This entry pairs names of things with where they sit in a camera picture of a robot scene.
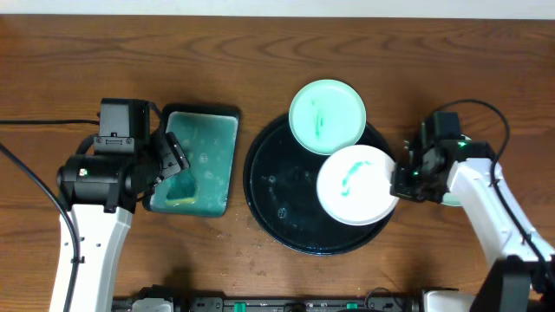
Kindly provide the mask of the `pale green plate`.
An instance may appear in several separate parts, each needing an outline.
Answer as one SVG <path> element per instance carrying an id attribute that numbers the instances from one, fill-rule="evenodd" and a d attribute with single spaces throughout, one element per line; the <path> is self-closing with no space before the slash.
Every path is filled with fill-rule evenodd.
<path id="1" fill-rule="evenodd" d="M 471 140 L 471 138 L 463 133 L 462 140 L 458 142 L 458 146 L 465 146 L 467 140 Z M 444 193 L 441 203 L 446 206 L 461 207 L 459 199 L 449 191 Z"/>

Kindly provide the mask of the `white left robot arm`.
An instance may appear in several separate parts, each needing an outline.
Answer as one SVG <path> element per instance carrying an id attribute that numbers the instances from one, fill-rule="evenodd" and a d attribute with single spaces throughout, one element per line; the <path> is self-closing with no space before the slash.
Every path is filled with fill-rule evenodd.
<path id="1" fill-rule="evenodd" d="M 58 171 L 63 202 L 61 246 L 52 311 L 109 311 L 122 246 L 139 196 L 148 197 L 189 163 L 173 133 L 153 133 L 144 146 L 132 137 L 94 137 Z"/>

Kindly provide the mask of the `green yellow sponge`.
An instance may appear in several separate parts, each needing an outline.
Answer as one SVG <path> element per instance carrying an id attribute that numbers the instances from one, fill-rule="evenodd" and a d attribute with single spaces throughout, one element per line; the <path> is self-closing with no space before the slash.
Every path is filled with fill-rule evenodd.
<path id="1" fill-rule="evenodd" d="M 197 197 L 197 183 L 190 172 L 183 172 L 170 178 L 166 195 L 168 204 L 194 204 Z"/>

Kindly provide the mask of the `mint green plate with stain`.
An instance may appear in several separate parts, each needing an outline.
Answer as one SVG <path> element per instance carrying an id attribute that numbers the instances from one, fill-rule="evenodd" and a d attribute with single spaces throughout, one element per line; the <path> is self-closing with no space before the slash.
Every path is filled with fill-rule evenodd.
<path id="1" fill-rule="evenodd" d="M 331 79 L 302 87 L 291 101 L 288 117 L 297 143 L 319 155 L 354 145 L 366 127 L 362 97 L 350 85 Z"/>

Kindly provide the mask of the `white plate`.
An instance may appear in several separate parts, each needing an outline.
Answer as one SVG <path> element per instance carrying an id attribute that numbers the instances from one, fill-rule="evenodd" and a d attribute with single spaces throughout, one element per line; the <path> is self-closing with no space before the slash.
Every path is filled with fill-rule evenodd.
<path id="1" fill-rule="evenodd" d="M 329 156 L 317 175 L 317 198 L 336 221 L 354 226 L 377 223 L 399 198 L 390 193 L 395 162 L 366 145 L 347 146 Z"/>

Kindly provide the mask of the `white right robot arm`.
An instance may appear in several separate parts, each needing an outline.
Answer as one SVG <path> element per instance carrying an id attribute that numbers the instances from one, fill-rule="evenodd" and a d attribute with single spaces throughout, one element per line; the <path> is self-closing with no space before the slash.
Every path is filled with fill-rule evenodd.
<path id="1" fill-rule="evenodd" d="M 408 161 L 391 176 L 392 195 L 459 202 L 480 241 L 489 272 L 476 295 L 426 290 L 423 311 L 553 311 L 554 249 L 535 230 L 512 195 L 485 141 L 413 140 Z"/>

